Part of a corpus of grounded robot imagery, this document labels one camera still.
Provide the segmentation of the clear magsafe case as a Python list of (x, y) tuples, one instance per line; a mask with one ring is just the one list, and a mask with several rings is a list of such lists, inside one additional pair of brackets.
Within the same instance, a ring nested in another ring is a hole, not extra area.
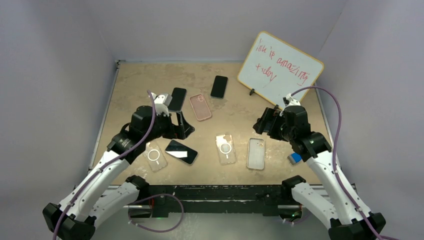
[(168, 166), (165, 155), (155, 141), (150, 141), (146, 144), (142, 155), (153, 172), (158, 172)]
[(219, 133), (215, 136), (215, 142), (220, 164), (235, 164), (237, 157), (232, 135), (229, 133)]

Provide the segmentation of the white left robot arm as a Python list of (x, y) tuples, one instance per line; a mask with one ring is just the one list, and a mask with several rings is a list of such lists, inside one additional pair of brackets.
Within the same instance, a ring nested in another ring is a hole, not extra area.
[(112, 181), (158, 138), (186, 139), (195, 128), (177, 112), (178, 124), (171, 114), (158, 107), (140, 106), (129, 123), (122, 126), (107, 146), (102, 158), (84, 180), (60, 203), (48, 203), (42, 214), (53, 239), (89, 240), (100, 224), (127, 204), (142, 205), (164, 192), (153, 194), (149, 183), (137, 175), (128, 177), (114, 192), (102, 196)]

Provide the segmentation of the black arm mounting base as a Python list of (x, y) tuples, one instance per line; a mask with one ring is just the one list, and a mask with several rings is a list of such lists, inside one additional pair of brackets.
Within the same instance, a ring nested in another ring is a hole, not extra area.
[(307, 216), (281, 185), (151, 185), (137, 175), (125, 182), (139, 190), (140, 202), (130, 202), (134, 218), (167, 218), (171, 213), (261, 214), (297, 222)]

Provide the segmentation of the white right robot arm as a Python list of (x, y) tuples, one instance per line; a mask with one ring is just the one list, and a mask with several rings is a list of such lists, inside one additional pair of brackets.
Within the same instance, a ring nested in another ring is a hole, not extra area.
[(282, 111), (267, 107), (253, 129), (258, 134), (266, 132), (271, 139), (288, 142), (329, 196), (326, 199), (316, 193), (304, 178), (296, 175), (281, 184), (284, 202), (296, 201), (306, 207), (324, 224), (332, 240), (377, 239), (386, 224), (385, 218), (381, 213), (373, 213), (349, 184), (324, 135), (311, 130), (303, 106), (287, 106)]

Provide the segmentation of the black phone with white reflection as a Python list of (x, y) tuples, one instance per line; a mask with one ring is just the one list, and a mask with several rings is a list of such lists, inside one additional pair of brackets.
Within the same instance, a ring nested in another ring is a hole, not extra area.
[(165, 152), (172, 157), (192, 165), (198, 156), (198, 152), (176, 140), (171, 140), (165, 148)]

